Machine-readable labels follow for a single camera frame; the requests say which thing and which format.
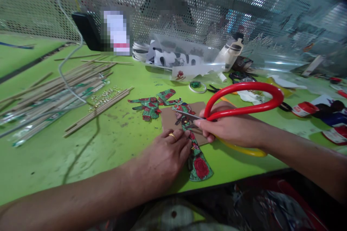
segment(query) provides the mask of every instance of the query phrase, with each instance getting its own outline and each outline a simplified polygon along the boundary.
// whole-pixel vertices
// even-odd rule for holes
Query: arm
[[[222,101],[212,113],[230,109]],[[347,204],[347,156],[331,149],[268,125],[250,115],[224,117],[217,122],[196,120],[209,142],[215,134],[220,138],[248,148],[259,148],[283,161],[294,170],[312,180],[330,196]]]
[[[163,194],[190,153],[189,131],[167,130],[142,156],[89,179],[0,207],[0,230],[86,230]]]
[[[347,156],[302,138],[273,128],[273,140],[260,149],[298,171],[341,204],[347,204]]]

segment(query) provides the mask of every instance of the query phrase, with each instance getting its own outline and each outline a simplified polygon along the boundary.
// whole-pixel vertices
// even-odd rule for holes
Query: green table
[[[51,58],[1,84],[0,99],[25,89],[48,71],[54,71],[51,78],[58,76],[59,62],[53,59],[66,57],[73,48],[61,50]],[[84,46],[76,55],[88,53],[93,52]],[[62,137],[64,129],[85,116],[88,113],[87,106],[67,113],[24,143],[22,147],[13,148],[11,142],[7,140],[9,137],[1,139],[0,205],[33,192],[88,178],[117,167],[140,154],[150,145],[153,138],[161,133],[161,120],[158,118],[150,123],[143,121],[142,111],[132,110],[134,105],[128,103],[127,99],[155,96],[168,88],[176,90],[173,98],[181,97],[187,103],[207,102],[212,96],[210,92],[195,94],[189,90],[186,83],[155,78],[155,74],[148,72],[144,64],[133,61],[131,57],[109,57],[106,60],[134,63],[134,66],[114,66],[108,86],[120,88],[134,86],[130,95],[66,139]],[[70,60],[66,63],[64,70],[80,64],[78,59]],[[299,90],[286,102],[295,105],[316,97],[318,95]],[[227,98],[239,107],[249,105],[236,95],[228,95]],[[329,127],[316,118],[301,119],[278,108],[254,116],[323,146],[338,148],[340,152],[347,154],[345,147],[336,146],[321,135],[320,131]],[[264,158],[247,156],[227,148],[218,141],[202,146],[201,150],[213,169],[214,175],[202,182],[190,182],[188,171],[184,169],[170,193],[219,185],[288,167],[270,155]]]
[[[33,49],[0,45],[0,78],[62,46],[65,41],[41,39],[28,35],[0,34],[0,42],[17,46],[34,44]]]

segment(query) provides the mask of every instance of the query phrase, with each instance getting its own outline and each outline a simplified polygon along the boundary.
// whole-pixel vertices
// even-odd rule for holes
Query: forearm
[[[128,163],[0,207],[0,230],[86,230],[150,199]]]
[[[262,150],[306,176],[342,204],[347,203],[347,156],[278,128]]]

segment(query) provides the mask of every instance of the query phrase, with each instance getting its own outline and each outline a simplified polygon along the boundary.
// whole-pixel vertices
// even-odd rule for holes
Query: brown cardboard
[[[205,102],[196,102],[189,105],[197,116],[199,116],[200,111],[206,106]],[[175,125],[177,119],[174,111],[172,110],[172,106],[160,110],[162,111],[160,114],[162,118],[163,131],[165,131],[166,129],[182,129],[181,124]],[[208,143],[207,139],[202,135],[202,130],[200,128],[190,130],[194,133],[198,145],[201,146]]]

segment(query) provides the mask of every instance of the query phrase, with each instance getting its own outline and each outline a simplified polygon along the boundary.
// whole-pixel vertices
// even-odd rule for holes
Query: metal mesh
[[[285,53],[305,59],[302,50],[327,54],[347,42],[344,0],[62,0],[67,13],[91,13],[100,24],[102,6],[127,6],[133,13],[134,40],[150,32],[220,48],[237,31],[244,52]],[[56,0],[1,0],[0,29],[78,41]]]

